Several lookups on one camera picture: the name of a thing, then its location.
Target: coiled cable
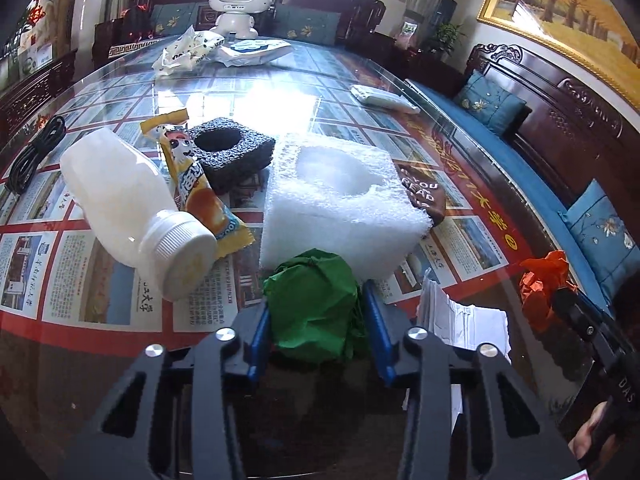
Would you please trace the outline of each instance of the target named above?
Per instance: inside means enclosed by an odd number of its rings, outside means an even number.
[[[9,170],[7,189],[22,195],[33,180],[40,163],[59,145],[65,134],[65,118],[59,115],[50,118],[46,126],[15,159]]]

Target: black foam block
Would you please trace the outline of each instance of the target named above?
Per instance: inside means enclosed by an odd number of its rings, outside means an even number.
[[[194,153],[216,194],[225,194],[271,163],[273,137],[231,119],[218,118],[189,130]]]

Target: potted plant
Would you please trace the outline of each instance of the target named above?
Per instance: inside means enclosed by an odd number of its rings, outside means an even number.
[[[444,60],[449,56],[456,45],[460,42],[460,36],[464,36],[460,32],[462,25],[452,25],[451,23],[441,23],[436,29],[435,34],[424,41],[422,49],[431,53],[432,56],[439,60]]]

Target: water bottle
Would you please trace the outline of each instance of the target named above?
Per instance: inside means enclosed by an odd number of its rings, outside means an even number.
[[[148,157],[101,128],[62,154],[60,170],[98,241],[166,300],[186,298],[204,279],[216,237],[178,211]]]

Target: framed painting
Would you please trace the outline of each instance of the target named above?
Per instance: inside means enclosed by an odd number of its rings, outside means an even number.
[[[478,21],[567,56],[640,109],[640,48],[609,0],[484,0]]]

